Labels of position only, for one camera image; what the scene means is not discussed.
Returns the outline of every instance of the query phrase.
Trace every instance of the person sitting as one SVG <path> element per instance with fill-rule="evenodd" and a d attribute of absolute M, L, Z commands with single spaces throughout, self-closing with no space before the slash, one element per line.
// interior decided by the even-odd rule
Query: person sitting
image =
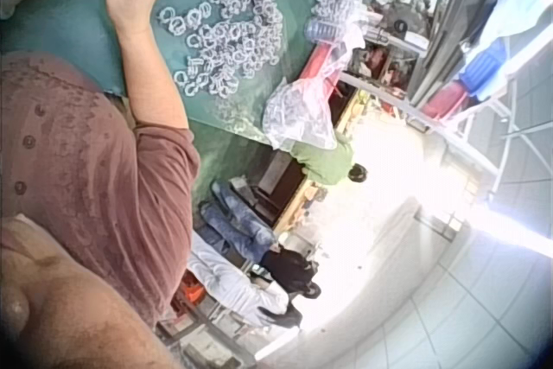
<path fill-rule="evenodd" d="M 196 232 L 219 253 L 224 255 L 232 246 L 244 259 L 261 265 L 287 293 L 317 298 L 321 289 L 312 281 L 313 264 L 279 245 L 272 229 L 227 184 L 215 181 L 211 189 L 218 203 L 200 204 L 207 225 Z"/>
<path fill-rule="evenodd" d="M 321 185 L 333 186 L 345 177 L 357 183 L 365 181 L 366 169 L 358 163 L 353 163 L 350 141 L 338 131 L 335 132 L 335 136 L 338 145 L 334 150 L 296 142 L 290 155 L 303 165 L 302 172 L 308 179 Z"/>
<path fill-rule="evenodd" d="M 196 232 L 192 237 L 188 269 L 211 297 L 254 328 L 271 324 L 291 328 L 302 321 L 302 315 L 278 283 L 266 283 L 260 278 L 252 283 Z"/>

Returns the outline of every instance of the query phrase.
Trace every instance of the man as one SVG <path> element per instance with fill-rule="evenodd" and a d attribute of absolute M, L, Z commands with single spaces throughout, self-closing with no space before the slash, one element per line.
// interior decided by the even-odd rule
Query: man
<path fill-rule="evenodd" d="M 33 53 L 2 58 L 3 215 L 24 213 L 43 226 L 151 327 L 186 269 L 200 162 L 150 27 L 155 1 L 106 0 L 133 131 L 66 62 Z"/>
<path fill-rule="evenodd" d="M 240 315 L 254 328 L 270 324 L 290 324 L 293 308 L 289 307 L 288 294 L 278 283 L 258 282 L 263 288 L 251 283 L 241 270 L 223 258 L 195 232 L 188 269 L 215 300 Z M 301 319 L 292 324 L 299 326 L 300 322 Z"/>
<path fill-rule="evenodd" d="M 233 246 L 243 258 L 265 268 L 289 294 L 319 296 L 321 289 L 311 281 L 316 273 L 313 263 L 279 245 L 270 227 L 227 184 L 214 182 L 212 191 L 218 203 L 201 204 L 208 226 L 197 229 L 209 245 L 221 254 Z"/>
<path fill-rule="evenodd" d="M 324 150 L 311 144 L 296 142 L 290 154 L 303 165 L 303 173 L 311 181 L 333 186 L 348 177 L 361 183 L 366 180 L 366 169 L 353 164 L 353 149 L 350 141 L 338 131 L 335 132 L 338 145 L 334 150 Z"/>

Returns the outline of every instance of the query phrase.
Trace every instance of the person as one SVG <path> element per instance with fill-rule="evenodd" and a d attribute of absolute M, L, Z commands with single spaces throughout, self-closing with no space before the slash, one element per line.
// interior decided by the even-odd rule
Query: person
<path fill-rule="evenodd" d="M 285 327 L 300 325 L 301 315 L 298 316 L 295 309 L 289 307 L 288 294 L 278 283 L 266 284 L 260 280 L 252 283 L 241 270 L 223 258 L 196 232 L 192 237 L 188 269 L 211 297 L 254 328 L 263 328 L 270 324 Z"/>
<path fill-rule="evenodd" d="M 316 273 L 314 264 L 299 252 L 279 245 L 270 227 L 228 184 L 215 181 L 211 189 L 218 203 L 200 204 L 206 226 L 198 228 L 197 233 L 223 255 L 233 246 L 244 259 L 265 268 L 287 293 L 317 298 L 321 289 L 312 281 Z"/>
<path fill-rule="evenodd" d="M 134 131 L 66 62 L 2 57 L 3 215 L 24 213 L 47 229 L 151 327 L 186 269 L 200 163 L 150 27 L 154 2 L 106 0 Z"/>
<path fill-rule="evenodd" d="M 1 229 L 3 368 L 181 367 L 117 291 L 51 232 L 21 214 L 4 218 Z"/>
<path fill-rule="evenodd" d="M 336 131 L 338 145 L 334 150 L 324 150 L 311 144 L 296 142 L 290 151 L 298 163 L 303 165 L 303 173 L 311 181 L 333 186 L 345 177 L 361 183 L 366 180 L 366 169 L 353 163 L 353 149 L 350 141 Z"/>

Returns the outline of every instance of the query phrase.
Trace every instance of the green shirt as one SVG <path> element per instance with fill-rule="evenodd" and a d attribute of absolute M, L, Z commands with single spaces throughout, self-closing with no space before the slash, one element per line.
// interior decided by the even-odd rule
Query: green shirt
<path fill-rule="evenodd" d="M 311 144 L 297 142 L 290 154 L 304 165 L 308 179 L 321 185 L 335 185 L 345 177 L 353 166 L 353 149 L 349 140 L 335 132 L 338 146 L 323 150 Z"/>

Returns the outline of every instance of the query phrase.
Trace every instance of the woman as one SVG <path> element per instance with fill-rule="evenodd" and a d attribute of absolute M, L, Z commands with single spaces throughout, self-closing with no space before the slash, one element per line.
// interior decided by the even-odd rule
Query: woman
<path fill-rule="evenodd" d="M 154 2 L 106 0 L 134 131 L 67 63 L 45 54 L 2 58 L 3 216 L 23 213 L 46 228 L 150 326 L 186 268 L 199 167 L 149 24 Z"/>
<path fill-rule="evenodd" d="M 278 283 L 266 283 L 262 279 L 253 283 L 198 233 L 192 237 L 188 270 L 194 273 L 210 296 L 254 328 L 270 324 L 294 327 L 302 321 L 302 315 L 290 307 L 288 294 Z"/>

